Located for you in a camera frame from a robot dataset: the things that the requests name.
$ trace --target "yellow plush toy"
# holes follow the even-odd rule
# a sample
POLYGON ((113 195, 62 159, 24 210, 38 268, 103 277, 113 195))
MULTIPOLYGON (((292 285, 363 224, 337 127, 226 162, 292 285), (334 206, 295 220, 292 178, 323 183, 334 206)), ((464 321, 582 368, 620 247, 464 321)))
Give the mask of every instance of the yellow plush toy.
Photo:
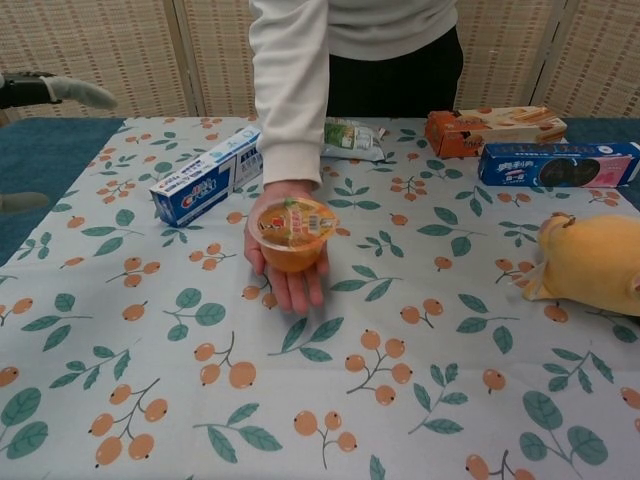
POLYGON ((544 261, 526 276, 524 298, 564 298, 640 316, 640 218, 554 213, 538 243, 544 261))

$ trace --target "sweater sleeve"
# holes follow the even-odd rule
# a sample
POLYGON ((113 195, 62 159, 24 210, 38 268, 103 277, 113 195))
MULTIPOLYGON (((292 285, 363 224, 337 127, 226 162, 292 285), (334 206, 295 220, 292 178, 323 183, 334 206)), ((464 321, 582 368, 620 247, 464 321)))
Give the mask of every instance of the sweater sleeve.
POLYGON ((329 91, 328 0, 250 0, 264 183, 320 179, 329 91))

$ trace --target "stuffed toy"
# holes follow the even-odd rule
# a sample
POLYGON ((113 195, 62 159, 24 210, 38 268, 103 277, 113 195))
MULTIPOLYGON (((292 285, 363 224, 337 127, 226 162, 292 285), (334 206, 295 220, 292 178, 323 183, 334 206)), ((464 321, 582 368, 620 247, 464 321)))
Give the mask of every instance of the stuffed toy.
MULTIPOLYGON (((115 108, 113 95, 91 83, 45 72, 0 73, 0 109, 75 100, 95 108, 115 108)), ((37 192, 0 193, 0 214, 44 207, 46 195, 37 192)))
POLYGON ((522 280, 527 300, 568 299, 640 316, 640 218, 554 213, 538 232, 544 261, 522 280))

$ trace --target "orange jelly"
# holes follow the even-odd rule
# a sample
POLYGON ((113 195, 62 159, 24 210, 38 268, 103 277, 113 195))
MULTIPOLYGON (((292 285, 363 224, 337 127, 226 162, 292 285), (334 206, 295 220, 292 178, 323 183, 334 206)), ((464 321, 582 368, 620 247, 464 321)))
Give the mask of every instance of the orange jelly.
POLYGON ((337 225, 328 207, 297 197, 269 204, 249 218, 249 231, 262 246, 267 263, 287 273, 313 265, 337 225))

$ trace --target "woven screen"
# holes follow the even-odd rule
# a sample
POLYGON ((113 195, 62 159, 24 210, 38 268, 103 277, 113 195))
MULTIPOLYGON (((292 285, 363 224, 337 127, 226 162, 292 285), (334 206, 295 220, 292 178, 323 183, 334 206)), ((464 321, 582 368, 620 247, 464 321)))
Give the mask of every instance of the woven screen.
POLYGON ((254 113, 248 0, 184 0, 204 115, 254 113))
POLYGON ((0 0, 0 69, 72 76, 107 88, 119 101, 115 111, 65 102, 17 109, 21 117, 188 113, 157 0, 0 0))
POLYGON ((458 0, 465 54, 458 108, 526 105, 526 86, 552 5, 559 0, 458 0))
POLYGON ((640 2, 581 1, 544 102, 569 116, 640 116, 640 2))

